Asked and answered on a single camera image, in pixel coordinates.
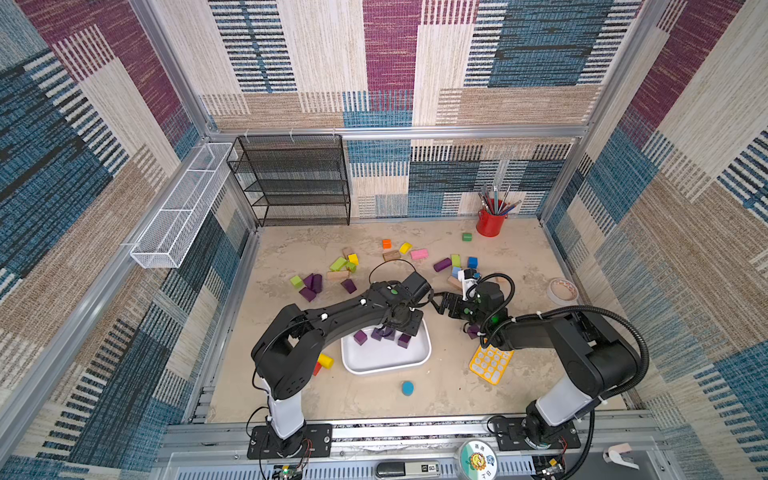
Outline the purple cube cluster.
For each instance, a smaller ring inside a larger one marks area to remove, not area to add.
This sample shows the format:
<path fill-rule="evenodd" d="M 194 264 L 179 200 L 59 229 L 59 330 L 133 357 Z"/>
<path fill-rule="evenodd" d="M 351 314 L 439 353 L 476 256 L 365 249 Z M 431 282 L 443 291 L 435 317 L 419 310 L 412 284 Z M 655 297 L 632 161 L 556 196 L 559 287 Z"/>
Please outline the purple cube cluster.
<path fill-rule="evenodd" d="M 397 339 L 397 345 L 403 349 L 408 349 L 411 343 L 412 337 L 408 334 L 401 334 Z"/>

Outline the small purple cube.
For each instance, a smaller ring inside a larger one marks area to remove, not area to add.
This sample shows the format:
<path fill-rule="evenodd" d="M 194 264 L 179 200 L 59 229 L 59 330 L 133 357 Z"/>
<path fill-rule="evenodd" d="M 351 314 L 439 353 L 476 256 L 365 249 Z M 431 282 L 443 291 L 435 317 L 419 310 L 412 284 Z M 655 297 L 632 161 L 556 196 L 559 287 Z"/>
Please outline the small purple cube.
<path fill-rule="evenodd" d="M 353 335 L 353 339 L 359 346 L 362 346 L 368 341 L 368 335 L 364 331 L 359 330 Z"/>

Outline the purple wedge block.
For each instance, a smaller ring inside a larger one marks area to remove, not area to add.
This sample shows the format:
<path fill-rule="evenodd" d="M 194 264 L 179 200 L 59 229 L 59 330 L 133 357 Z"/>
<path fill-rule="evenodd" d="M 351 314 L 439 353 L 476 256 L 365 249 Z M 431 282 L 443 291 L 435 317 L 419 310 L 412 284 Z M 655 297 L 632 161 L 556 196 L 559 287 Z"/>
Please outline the purple wedge block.
<path fill-rule="evenodd" d="M 357 291 L 357 287 L 352 279 L 345 279 L 341 282 L 343 288 L 350 294 Z"/>

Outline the long purple brick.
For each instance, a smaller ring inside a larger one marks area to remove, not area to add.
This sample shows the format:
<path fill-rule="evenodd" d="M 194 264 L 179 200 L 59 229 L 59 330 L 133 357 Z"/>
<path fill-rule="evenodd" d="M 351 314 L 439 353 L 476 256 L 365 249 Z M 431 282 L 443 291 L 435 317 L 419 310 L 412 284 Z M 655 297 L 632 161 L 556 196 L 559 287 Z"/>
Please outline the long purple brick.
<path fill-rule="evenodd" d="M 316 293 L 307 287 L 302 288 L 299 291 L 299 294 L 308 302 L 311 302 L 316 298 Z"/>

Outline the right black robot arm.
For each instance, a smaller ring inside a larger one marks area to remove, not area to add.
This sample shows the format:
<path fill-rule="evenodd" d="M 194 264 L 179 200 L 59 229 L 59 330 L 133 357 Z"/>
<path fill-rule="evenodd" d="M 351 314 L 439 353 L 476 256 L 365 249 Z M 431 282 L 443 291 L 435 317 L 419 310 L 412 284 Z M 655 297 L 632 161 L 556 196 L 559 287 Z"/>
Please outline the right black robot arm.
<path fill-rule="evenodd" d="M 531 402 L 517 430 L 533 449 L 562 438 L 575 419 L 590 415 L 604 400 L 637 386 L 650 363 L 647 342 L 622 316 L 592 305 L 571 305 L 514 316 L 508 309 L 516 292 L 506 274 L 469 281 L 462 292 L 429 295 L 441 315 L 465 322 L 484 350 L 552 349 L 565 371 L 545 395 Z"/>

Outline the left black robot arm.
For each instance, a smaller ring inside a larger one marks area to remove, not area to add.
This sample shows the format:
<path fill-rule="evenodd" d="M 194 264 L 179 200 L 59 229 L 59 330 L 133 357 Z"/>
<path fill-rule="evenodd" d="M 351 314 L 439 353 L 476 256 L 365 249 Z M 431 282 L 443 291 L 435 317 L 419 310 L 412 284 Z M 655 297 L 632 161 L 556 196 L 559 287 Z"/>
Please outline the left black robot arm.
<path fill-rule="evenodd" d="M 413 272 L 403 281 L 374 282 L 331 306 L 282 308 L 251 351 L 254 378 L 267 392 L 270 432 L 282 441 L 302 439 L 306 420 L 301 392 L 327 345 L 375 326 L 416 336 L 423 320 L 421 308 L 433 294 L 428 281 Z"/>

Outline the yellow calculator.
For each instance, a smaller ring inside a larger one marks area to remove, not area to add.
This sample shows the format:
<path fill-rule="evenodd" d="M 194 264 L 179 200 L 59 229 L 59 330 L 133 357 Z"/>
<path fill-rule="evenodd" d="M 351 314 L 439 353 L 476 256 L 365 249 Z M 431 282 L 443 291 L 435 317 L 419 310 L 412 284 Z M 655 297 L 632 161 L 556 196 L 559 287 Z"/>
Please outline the yellow calculator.
<path fill-rule="evenodd" d="M 503 351 L 493 346 L 479 346 L 469 363 L 469 370 L 489 384 L 498 385 L 513 356 L 513 350 Z"/>

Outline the roll of tape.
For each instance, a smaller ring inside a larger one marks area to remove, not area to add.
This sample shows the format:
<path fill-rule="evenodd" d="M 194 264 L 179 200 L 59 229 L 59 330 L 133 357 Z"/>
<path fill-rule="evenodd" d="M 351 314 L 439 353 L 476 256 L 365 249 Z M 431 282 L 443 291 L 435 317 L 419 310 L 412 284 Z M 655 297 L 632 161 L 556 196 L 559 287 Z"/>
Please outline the roll of tape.
<path fill-rule="evenodd" d="M 559 306 L 577 305 L 579 291 L 574 283 L 565 278 L 555 278 L 547 285 L 547 296 Z"/>

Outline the red pen cup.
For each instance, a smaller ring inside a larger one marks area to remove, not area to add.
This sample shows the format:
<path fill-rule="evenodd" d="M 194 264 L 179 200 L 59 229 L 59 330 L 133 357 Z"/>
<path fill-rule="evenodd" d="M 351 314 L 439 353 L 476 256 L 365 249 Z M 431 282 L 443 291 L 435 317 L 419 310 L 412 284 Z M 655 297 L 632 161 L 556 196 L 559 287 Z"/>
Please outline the red pen cup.
<path fill-rule="evenodd" d="M 476 231 L 484 237 L 497 237 L 501 233 L 506 219 L 506 216 L 494 215 L 489 211 L 482 209 L 478 212 Z"/>

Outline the lime green brick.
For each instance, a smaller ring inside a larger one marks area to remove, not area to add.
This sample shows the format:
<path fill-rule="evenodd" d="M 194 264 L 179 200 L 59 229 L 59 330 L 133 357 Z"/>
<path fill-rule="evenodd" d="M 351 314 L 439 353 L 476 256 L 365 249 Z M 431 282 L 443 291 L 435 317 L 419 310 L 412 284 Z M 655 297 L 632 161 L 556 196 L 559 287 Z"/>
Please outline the lime green brick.
<path fill-rule="evenodd" d="M 333 272 L 338 272 L 346 268 L 346 265 L 348 263 L 348 260 L 344 257 L 339 257 L 336 259 L 330 266 L 330 270 Z"/>

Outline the yellow cylinder block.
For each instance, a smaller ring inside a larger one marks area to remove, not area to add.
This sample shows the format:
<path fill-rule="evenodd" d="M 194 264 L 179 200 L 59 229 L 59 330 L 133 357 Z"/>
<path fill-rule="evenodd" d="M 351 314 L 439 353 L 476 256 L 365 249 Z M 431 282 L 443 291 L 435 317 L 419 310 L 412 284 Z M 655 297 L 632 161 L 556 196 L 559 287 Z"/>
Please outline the yellow cylinder block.
<path fill-rule="evenodd" d="M 329 357 L 329 356 L 327 356 L 327 355 L 325 355 L 325 354 L 320 354 L 318 359 L 317 359 L 317 363 L 322 368 L 331 369 L 333 367 L 333 365 L 334 365 L 334 359 Z"/>

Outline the lime green cube left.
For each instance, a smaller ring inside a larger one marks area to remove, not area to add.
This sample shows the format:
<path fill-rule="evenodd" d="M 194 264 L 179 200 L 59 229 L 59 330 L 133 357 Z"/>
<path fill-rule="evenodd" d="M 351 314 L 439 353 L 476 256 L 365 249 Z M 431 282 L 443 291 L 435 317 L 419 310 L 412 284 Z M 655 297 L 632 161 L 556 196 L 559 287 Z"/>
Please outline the lime green cube left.
<path fill-rule="evenodd" d="M 297 290 L 301 290 L 301 289 L 303 289 L 305 287 L 304 280 L 300 276 L 298 276 L 298 275 L 293 276 L 290 279 L 290 282 L 291 282 L 292 286 L 295 289 L 297 289 Z"/>

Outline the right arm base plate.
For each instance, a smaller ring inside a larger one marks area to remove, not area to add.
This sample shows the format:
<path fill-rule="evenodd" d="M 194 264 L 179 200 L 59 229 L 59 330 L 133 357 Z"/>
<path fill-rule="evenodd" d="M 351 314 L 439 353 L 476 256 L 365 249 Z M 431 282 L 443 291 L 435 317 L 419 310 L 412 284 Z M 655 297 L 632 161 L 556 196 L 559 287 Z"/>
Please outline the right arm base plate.
<path fill-rule="evenodd" d="M 527 417 L 494 415 L 486 427 L 503 452 L 579 449 L 582 442 L 572 422 L 550 426 L 545 421 Z"/>

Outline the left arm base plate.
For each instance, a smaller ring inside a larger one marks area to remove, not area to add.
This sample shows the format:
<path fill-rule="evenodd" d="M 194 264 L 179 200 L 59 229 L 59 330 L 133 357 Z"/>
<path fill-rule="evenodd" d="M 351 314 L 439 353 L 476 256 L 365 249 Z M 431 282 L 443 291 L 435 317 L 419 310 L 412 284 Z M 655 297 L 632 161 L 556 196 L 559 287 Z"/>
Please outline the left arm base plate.
<path fill-rule="evenodd" d="M 332 440 L 333 426 L 330 423 L 305 424 L 287 439 L 280 438 L 271 425 L 257 425 L 250 432 L 247 458 L 327 458 L 330 456 Z"/>

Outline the white mesh wall basket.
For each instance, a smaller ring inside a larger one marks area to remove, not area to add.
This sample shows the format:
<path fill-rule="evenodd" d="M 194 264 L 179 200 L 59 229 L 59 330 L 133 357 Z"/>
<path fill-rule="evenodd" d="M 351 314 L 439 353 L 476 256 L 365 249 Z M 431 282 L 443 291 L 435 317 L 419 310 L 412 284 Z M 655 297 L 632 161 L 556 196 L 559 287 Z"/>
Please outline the white mesh wall basket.
<path fill-rule="evenodd" d="M 208 143 L 196 153 L 130 252 L 140 267 L 181 266 L 229 175 L 232 155 L 230 143 Z"/>

